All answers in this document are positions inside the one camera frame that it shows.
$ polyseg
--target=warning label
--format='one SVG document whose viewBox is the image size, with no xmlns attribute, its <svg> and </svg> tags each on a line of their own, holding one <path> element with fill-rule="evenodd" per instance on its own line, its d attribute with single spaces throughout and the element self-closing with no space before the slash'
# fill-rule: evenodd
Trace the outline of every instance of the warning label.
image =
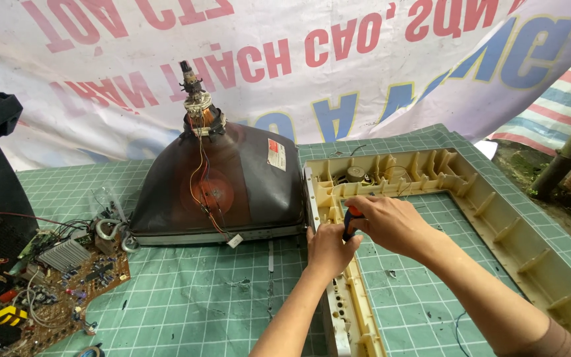
<svg viewBox="0 0 571 357">
<path fill-rule="evenodd" d="M 286 170 L 286 148 L 272 139 L 268 139 L 268 163 Z"/>
</svg>

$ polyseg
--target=striped tarp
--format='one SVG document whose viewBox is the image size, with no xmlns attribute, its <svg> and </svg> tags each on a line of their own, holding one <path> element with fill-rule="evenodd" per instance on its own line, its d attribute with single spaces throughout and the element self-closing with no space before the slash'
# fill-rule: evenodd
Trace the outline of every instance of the striped tarp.
<svg viewBox="0 0 571 357">
<path fill-rule="evenodd" d="M 528 109 L 490 139 L 506 139 L 555 155 L 571 134 L 571 68 Z"/>
</svg>

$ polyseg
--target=aluminum heat sink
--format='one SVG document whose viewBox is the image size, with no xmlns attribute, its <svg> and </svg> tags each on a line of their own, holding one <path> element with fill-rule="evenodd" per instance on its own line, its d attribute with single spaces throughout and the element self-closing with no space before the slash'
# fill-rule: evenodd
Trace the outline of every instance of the aluminum heat sink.
<svg viewBox="0 0 571 357">
<path fill-rule="evenodd" d="M 91 258 L 91 253 L 74 239 L 69 239 L 42 253 L 37 259 L 62 272 L 70 272 Z"/>
</svg>

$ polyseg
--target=hand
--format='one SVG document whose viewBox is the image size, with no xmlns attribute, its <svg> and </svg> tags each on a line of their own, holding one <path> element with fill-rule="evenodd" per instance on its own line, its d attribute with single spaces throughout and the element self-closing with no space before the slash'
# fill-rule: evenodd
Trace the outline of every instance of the hand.
<svg viewBox="0 0 571 357">
<path fill-rule="evenodd" d="M 365 218 L 353 219 L 352 227 L 360 229 L 387 250 L 424 263 L 452 240 L 426 223 L 411 202 L 389 197 L 355 196 L 345 201 Z"/>
<path fill-rule="evenodd" d="M 308 227 L 308 268 L 328 282 L 342 273 L 352 261 L 363 236 L 343 244 L 343 224 L 321 224 L 314 234 Z"/>
</svg>

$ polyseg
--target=beige plastic frame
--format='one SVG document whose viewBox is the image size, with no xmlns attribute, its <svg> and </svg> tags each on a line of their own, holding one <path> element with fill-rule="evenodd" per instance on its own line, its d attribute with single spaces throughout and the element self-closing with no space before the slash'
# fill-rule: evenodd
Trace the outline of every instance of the beige plastic frame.
<svg viewBox="0 0 571 357">
<path fill-rule="evenodd" d="M 332 178 L 350 166 L 363 168 L 374 184 L 334 185 Z M 309 160 L 304 180 L 308 221 L 315 229 L 343 223 L 341 201 L 358 194 L 448 191 L 530 302 L 571 333 L 571 268 L 455 149 Z M 326 293 L 321 303 L 330 355 L 386 356 L 355 258 Z"/>
</svg>

